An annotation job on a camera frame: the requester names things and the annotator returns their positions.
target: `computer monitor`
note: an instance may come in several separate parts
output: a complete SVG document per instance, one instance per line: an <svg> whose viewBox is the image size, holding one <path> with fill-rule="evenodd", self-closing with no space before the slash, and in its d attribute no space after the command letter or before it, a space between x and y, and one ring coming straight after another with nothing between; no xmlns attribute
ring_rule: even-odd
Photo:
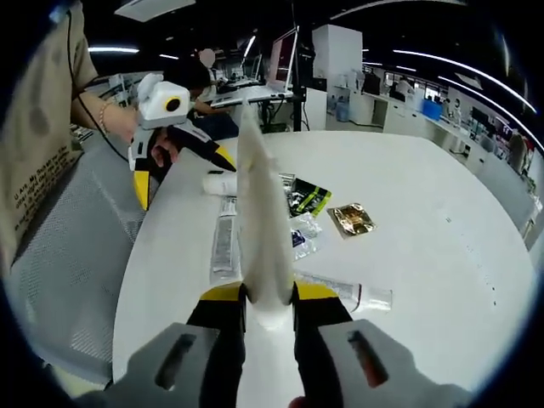
<svg viewBox="0 0 544 408"><path fill-rule="evenodd" d="M292 62L297 47L298 30L293 28L274 41L270 56L270 72L267 85L286 92L292 78Z"/></svg>

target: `office floor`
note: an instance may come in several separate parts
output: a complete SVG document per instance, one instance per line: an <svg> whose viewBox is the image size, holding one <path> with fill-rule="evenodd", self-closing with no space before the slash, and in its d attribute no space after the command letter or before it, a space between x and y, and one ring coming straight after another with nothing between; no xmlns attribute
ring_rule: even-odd
<svg viewBox="0 0 544 408"><path fill-rule="evenodd" d="M353 122L339 122L333 115L326 116L326 130L347 130L355 132L376 132L381 133L383 129L376 126L359 126Z"/></svg>

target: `chair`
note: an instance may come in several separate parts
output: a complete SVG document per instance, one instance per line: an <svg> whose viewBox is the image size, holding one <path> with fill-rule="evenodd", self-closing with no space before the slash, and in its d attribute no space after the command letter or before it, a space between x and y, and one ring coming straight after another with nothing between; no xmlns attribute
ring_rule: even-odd
<svg viewBox="0 0 544 408"><path fill-rule="evenodd" d="M4 285L39 357L107 384L117 299L145 214L127 163L97 138L40 208Z"/></svg>

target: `blue container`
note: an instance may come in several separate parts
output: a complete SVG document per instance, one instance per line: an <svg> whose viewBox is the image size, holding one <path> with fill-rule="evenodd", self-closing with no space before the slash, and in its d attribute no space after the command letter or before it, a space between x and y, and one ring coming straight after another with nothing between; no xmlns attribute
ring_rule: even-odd
<svg viewBox="0 0 544 408"><path fill-rule="evenodd" d="M349 122L349 102L340 98L337 102L337 121Z"/></svg>
<svg viewBox="0 0 544 408"><path fill-rule="evenodd" d="M442 105L433 102L432 100L424 99L422 106L422 114L434 119L435 121L440 120L440 115L442 114Z"/></svg>

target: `white table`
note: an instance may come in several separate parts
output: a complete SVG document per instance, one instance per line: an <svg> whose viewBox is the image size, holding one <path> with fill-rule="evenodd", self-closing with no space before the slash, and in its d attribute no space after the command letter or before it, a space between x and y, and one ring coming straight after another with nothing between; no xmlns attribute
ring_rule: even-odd
<svg viewBox="0 0 544 408"><path fill-rule="evenodd" d="M501 362L528 312L536 276L519 232L493 195L426 139L363 132L266 136L280 170L357 201L377 224L344 240L323 212L324 247L295 267L393 290L393 309L354 314L414 354L437 383L476 389ZM236 140L224 145L235 154ZM201 192L213 166L187 150L147 214L117 306L113 376L172 322L186 322L209 287L220 199ZM288 324L266 332L247 311L239 407L280 407L303 394Z"/></svg>

